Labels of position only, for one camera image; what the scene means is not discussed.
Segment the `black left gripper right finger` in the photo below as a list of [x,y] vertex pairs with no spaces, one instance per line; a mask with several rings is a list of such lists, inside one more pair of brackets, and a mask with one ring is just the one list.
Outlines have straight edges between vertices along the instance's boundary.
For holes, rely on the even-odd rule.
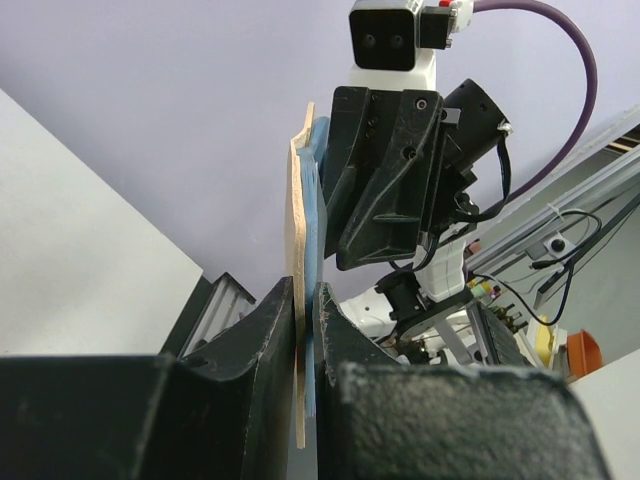
[[583,406],[558,377],[515,366],[404,365],[314,299],[322,479],[608,479]]

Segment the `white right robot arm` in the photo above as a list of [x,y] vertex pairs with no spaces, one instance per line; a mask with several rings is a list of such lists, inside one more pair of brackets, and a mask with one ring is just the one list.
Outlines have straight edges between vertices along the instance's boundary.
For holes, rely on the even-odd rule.
[[448,95],[364,86],[334,91],[321,170],[325,253],[342,271],[391,265],[390,274],[345,306],[363,330],[383,321],[377,340],[411,339],[470,301],[467,235],[499,213],[480,210],[468,196],[472,168],[495,151],[501,190],[509,195],[511,131],[473,80]]

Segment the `beige leather card holder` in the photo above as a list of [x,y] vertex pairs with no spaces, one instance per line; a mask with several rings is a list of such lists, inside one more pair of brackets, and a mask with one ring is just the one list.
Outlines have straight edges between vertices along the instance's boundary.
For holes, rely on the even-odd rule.
[[306,447],[306,313],[305,313],[305,246],[306,219],[299,148],[308,147],[315,116],[315,103],[309,102],[301,130],[288,144],[285,200],[286,273],[293,279],[293,311],[295,323],[295,437],[296,447]]

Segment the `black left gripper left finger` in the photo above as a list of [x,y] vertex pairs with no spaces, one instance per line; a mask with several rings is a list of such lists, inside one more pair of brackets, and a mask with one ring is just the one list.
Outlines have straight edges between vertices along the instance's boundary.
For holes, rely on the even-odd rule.
[[294,373],[293,281],[183,359],[8,357],[5,479],[282,479]]

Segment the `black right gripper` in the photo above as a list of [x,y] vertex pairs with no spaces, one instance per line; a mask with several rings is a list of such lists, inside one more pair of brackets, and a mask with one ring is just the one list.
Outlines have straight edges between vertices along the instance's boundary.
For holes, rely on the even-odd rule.
[[[335,89],[322,167],[327,209],[326,256],[341,271],[408,259],[423,215],[440,133],[442,96],[431,90]],[[496,218],[511,194],[507,138],[511,123],[491,96],[468,78],[444,99],[445,127],[435,199],[428,208],[427,252]],[[467,189],[474,164],[491,150],[499,162],[502,198],[480,210]]]

